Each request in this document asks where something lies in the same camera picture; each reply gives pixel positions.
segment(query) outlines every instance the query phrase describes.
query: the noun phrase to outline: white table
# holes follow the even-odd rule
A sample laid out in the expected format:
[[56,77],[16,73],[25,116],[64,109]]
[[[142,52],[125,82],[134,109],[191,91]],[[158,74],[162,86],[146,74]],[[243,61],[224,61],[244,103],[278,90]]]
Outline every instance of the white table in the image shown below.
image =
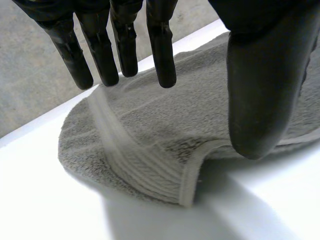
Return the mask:
[[[176,42],[174,54],[226,31],[217,20]],[[139,62],[140,71],[152,66],[152,57]],[[319,143],[255,165],[208,165],[191,209],[74,179],[58,161],[58,137],[93,90],[0,139],[0,240],[320,240]]]

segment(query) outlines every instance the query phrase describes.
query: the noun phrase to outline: concrete floor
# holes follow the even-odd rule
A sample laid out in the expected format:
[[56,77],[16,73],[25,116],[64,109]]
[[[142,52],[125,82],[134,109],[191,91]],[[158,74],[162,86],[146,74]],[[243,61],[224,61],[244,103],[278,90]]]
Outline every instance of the concrete floor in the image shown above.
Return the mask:
[[[145,2],[135,24],[137,57],[152,54]],[[217,20],[206,0],[180,0],[170,21],[173,42]],[[92,76],[99,74],[75,19],[75,33]],[[120,71],[115,40],[108,24],[114,59]],[[81,93],[49,36],[10,0],[0,0],[0,138]]]

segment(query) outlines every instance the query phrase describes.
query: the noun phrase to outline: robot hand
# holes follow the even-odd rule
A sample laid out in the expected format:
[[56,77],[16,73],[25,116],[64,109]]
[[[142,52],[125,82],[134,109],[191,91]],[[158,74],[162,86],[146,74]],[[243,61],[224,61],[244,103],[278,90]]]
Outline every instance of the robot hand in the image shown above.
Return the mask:
[[[143,0],[13,0],[51,37],[76,85],[84,90],[93,78],[74,32],[73,13],[79,19],[95,65],[105,86],[119,81],[106,26],[110,20],[122,74],[138,72],[134,21]],[[176,84],[172,32],[169,28],[178,0],[147,0],[147,28],[159,84]]]
[[[103,84],[119,81],[106,32],[109,11],[124,76],[138,71],[134,20],[143,0],[13,0],[51,37],[77,86],[93,79],[73,30],[76,13]],[[147,0],[147,28],[159,83],[176,83],[172,32],[178,0]],[[230,30],[229,132],[250,159],[267,155],[288,128],[320,29],[319,0],[209,0]]]

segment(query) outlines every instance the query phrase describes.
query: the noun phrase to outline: terry cloth towel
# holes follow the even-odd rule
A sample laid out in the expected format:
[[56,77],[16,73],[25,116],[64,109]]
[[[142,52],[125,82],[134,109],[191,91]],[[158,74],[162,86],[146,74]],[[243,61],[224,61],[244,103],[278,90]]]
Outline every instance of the terry cloth towel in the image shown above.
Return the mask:
[[[228,33],[178,54],[173,88],[159,86],[154,68],[114,87],[100,85],[64,121],[64,168],[139,199],[191,206],[204,159],[241,158],[228,133],[227,42]],[[317,48],[274,153],[320,137],[319,56]]]

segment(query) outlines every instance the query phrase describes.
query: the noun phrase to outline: black rubber finger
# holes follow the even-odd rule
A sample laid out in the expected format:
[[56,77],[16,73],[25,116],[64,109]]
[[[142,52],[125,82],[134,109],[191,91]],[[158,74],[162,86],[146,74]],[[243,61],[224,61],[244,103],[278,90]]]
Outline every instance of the black rubber finger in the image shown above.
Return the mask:
[[99,12],[76,12],[102,83],[107,87],[119,82],[118,70],[106,30],[109,9],[110,4],[108,3],[106,8]]
[[134,21],[142,3],[142,0],[111,1],[110,19],[121,71],[125,77],[133,77],[138,73]]
[[74,32],[72,17],[73,14],[69,13],[59,20],[37,23],[50,36],[75,84],[85,90],[92,87],[94,80]]
[[229,132],[249,159],[285,134],[320,28],[320,2],[299,3],[263,33],[233,34],[228,55]]
[[169,27],[177,1],[148,0],[146,5],[147,28],[150,37],[156,74],[161,87],[171,88],[177,82],[172,37]]

